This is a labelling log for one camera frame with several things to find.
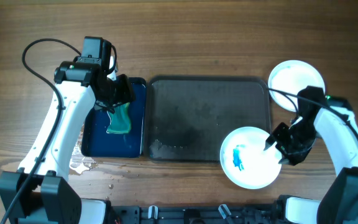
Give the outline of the green yellow sponge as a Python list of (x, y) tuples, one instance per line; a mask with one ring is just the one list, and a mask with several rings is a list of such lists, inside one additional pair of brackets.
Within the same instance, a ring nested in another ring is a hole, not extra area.
[(131, 131), (132, 124), (129, 117), (130, 103), (123, 104), (114, 109), (114, 113), (108, 111), (109, 126), (106, 132), (108, 134), (128, 134)]

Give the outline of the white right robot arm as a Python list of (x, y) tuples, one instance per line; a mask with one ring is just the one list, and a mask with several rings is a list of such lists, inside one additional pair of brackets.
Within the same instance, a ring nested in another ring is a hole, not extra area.
[(322, 88), (308, 86), (294, 97), (297, 119), (280, 123), (265, 141), (282, 155), (281, 164), (295, 166), (310, 153), (316, 138), (326, 145), (336, 178), (322, 200), (289, 195), (277, 204), (280, 223), (358, 223), (358, 127), (349, 102), (326, 96)]

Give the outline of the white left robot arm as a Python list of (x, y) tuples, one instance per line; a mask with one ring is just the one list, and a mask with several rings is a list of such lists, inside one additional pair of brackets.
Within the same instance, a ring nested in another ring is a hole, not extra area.
[(107, 134), (132, 129), (128, 107), (134, 100), (125, 75), (116, 75), (116, 61), (103, 65), (63, 62), (55, 72), (53, 100), (32, 149), (15, 172), (0, 176), (0, 197), (6, 209), (2, 222), (107, 223), (111, 204), (80, 198), (68, 184), (71, 155), (81, 127), (92, 109), (109, 116)]

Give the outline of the white plate with blue stain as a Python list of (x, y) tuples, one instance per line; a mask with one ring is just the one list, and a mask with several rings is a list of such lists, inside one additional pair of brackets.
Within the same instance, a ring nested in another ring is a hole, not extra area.
[(230, 181), (245, 189), (261, 189), (275, 181), (282, 155), (274, 145), (265, 148), (268, 137), (268, 132), (251, 126), (235, 129), (225, 137), (219, 160)]

